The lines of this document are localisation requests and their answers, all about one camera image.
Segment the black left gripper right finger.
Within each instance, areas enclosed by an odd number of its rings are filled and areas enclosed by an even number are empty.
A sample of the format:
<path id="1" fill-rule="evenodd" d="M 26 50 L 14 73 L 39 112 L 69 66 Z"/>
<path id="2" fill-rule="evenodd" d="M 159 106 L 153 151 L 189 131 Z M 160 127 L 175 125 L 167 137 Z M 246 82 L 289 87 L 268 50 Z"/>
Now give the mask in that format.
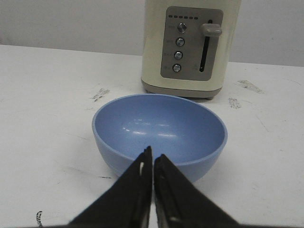
<path id="1" fill-rule="evenodd" d="M 160 228 L 238 228 L 240 224 L 213 203 L 162 154 L 154 162 L 154 191 Z"/>

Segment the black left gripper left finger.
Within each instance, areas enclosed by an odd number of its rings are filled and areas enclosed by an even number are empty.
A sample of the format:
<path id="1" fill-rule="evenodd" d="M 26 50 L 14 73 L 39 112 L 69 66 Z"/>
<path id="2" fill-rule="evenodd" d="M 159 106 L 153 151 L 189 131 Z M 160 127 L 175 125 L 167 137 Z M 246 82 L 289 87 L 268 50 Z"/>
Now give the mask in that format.
<path id="1" fill-rule="evenodd" d="M 115 184 L 69 222 L 69 228 L 147 228 L 152 200 L 152 149 L 147 147 Z"/>

